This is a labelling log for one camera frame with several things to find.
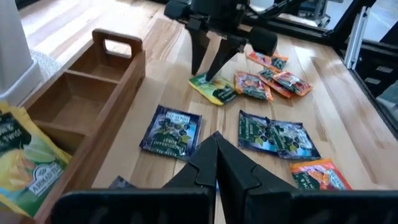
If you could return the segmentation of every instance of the orange tea packet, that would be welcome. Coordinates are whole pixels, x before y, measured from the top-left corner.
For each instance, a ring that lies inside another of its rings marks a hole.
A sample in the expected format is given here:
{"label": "orange tea packet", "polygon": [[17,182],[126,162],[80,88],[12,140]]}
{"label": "orange tea packet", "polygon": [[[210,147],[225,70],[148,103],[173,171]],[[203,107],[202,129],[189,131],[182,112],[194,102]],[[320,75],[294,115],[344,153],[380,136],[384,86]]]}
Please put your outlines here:
{"label": "orange tea packet", "polygon": [[277,72],[282,71],[289,59],[288,57],[282,57],[278,54],[274,54],[274,56],[269,57],[258,52],[251,52],[247,57],[248,59]]}
{"label": "orange tea packet", "polygon": [[293,178],[300,189],[305,190],[351,190],[343,174],[331,159],[292,164]]}
{"label": "orange tea packet", "polygon": [[277,73],[275,71],[269,68],[265,68],[263,71],[259,72],[259,77],[264,83],[269,85],[271,88],[280,93],[282,96],[291,98],[294,95],[294,93],[284,88],[281,84],[272,79],[272,77],[274,77],[276,74]]}
{"label": "orange tea packet", "polygon": [[235,91],[262,100],[274,100],[271,89],[257,75],[247,72],[235,73]]}
{"label": "orange tea packet", "polygon": [[274,75],[272,78],[286,89],[296,93],[298,96],[305,96],[312,89],[310,84],[299,79],[290,72],[281,72]]}

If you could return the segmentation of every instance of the handle cutout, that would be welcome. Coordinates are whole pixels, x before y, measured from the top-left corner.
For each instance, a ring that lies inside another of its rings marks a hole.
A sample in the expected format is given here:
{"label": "handle cutout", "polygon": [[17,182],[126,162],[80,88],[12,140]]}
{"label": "handle cutout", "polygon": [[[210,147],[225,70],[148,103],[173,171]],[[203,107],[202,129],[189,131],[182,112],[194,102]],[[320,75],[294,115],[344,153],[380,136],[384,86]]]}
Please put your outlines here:
{"label": "handle cutout", "polygon": [[107,54],[116,54],[121,57],[131,58],[131,46],[114,40],[104,40],[104,49]]}

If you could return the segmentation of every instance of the tea packet label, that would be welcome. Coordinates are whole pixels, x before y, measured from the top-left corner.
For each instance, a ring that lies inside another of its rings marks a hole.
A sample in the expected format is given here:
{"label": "tea packet label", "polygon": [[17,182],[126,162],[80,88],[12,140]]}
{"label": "tea packet label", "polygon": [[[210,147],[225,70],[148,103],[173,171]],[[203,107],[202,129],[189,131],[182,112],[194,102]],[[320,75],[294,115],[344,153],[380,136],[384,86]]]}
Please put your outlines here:
{"label": "tea packet label", "polygon": [[310,84],[299,79],[290,72],[281,72],[277,75],[274,75],[272,78],[283,87],[296,93],[299,96],[305,96],[312,89],[312,86]]}
{"label": "tea packet label", "polygon": [[266,56],[262,53],[258,52],[251,52],[250,54],[247,55],[248,59],[259,63],[260,65],[263,65],[267,68],[270,68],[272,70],[275,70],[277,72],[282,71],[282,69],[285,67],[288,57],[282,57],[278,54],[274,54],[272,57]]}
{"label": "tea packet label", "polygon": [[69,160],[22,108],[1,108],[0,202],[33,217]]}
{"label": "tea packet label", "polygon": [[290,171],[300,189],[351,190],[331,159],[292,164]]}
{"label": "tea packet label", "polygon": [[238,146],[277,154],[275,139],[270,129],[270,120],[240,111]]}
{"label": "tea packet label", "polygon": [[109,189],[129,189],[129,188],[136,188],[128,181],[126,181],[123,177],[118,176],[112,184],[109,186]]}
{"label": "tea packet label", "polygon": [[259,77],[260,79],[269,85],[271,88],[273,88],[275,91],[280,93],[282,96],[291,98],[294,96],[294,92],[286,89],[283,87],[281,84],[279,84],[277,81],[275,81],[272,77],[277,75],[277,73],[269,68],[265,68],[263,71],[259,72]]}
{"label": "tea packet label", "polygon": [[187,161],[195,152],[200,126],[201,116],[159,105],[140,147]]}
{"label": "tea packet label", "polygon": [[238,95],[235,92],[234,85],[219,74],[207,82],[206,73],[203,73],[189,79],[189,84],[216,105],[224,105]]}
{"label": "tea packet label", "polygon": [[283,159],[319,159],[320,155],[302,123],[271,121],[279,157]]}
{"label": "tea packet label", "polygon": [[274,100],[271,89],[257,75],[247,72],[235,73],[235,90],[262,100]]}

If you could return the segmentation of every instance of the box handle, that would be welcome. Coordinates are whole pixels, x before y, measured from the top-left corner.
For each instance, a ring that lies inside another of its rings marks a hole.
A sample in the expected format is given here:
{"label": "box handle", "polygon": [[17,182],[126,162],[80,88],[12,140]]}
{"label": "box handle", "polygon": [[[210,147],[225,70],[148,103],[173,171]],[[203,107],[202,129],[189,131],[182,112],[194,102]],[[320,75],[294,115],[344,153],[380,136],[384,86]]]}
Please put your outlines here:
{"label": "box handle", "polygon": [[[131,48],[131,57],[106,49],[105,40],[112,40],[127,44]],[[102,64],[112,67],[128,67],[134,57],[142,52],[142,40],[126,34],[118,34],[109,30],[95,29],[93,30],[93,41],[96,46],[98,58]]]}

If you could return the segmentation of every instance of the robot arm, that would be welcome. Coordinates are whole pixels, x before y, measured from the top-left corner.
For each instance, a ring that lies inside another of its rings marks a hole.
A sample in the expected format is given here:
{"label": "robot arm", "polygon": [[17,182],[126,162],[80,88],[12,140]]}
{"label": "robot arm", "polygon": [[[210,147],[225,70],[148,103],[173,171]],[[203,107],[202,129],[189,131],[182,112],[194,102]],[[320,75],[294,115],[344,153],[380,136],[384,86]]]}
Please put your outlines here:
{"label": "robot arm", "polygon": [[203,61],[210,42],[208,31],[221,35],[220,47],[206,74],[210,81],[216,73],[237,53],[243,53],[246,44],[256,52],[272,56],[277,46],[277,36],[261,27],[249,32],[239,28],[245,14],[251,13],[263,19],[270,19],[286,9],[287,4],[298,4],[304,0],[287,0],[258,14],[248,0],[174,0],[167,3],[165,16],[185,25],[192,39],[192,75],[195,75]]}

